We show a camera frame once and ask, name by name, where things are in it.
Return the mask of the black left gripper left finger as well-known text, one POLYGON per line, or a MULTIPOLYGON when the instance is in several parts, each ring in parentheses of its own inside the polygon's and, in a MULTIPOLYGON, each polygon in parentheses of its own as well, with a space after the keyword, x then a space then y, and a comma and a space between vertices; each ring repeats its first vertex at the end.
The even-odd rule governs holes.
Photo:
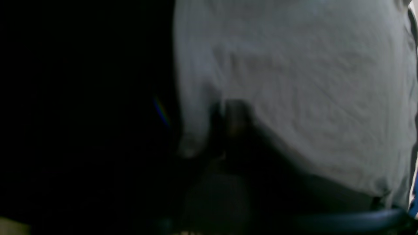
POLYGON ((197 157, 221 157, 225 142, 221 104, 204 106, 198 115, 197 126, 197 157))

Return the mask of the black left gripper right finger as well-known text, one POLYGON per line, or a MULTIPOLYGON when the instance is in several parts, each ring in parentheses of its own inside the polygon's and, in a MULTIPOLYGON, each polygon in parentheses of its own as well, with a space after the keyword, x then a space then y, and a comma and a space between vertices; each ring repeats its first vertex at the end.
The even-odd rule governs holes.
POLYGON ((245 179, 255 209, 313 209, 300 164, 242 100, 225 103, 226 160, 245 179))

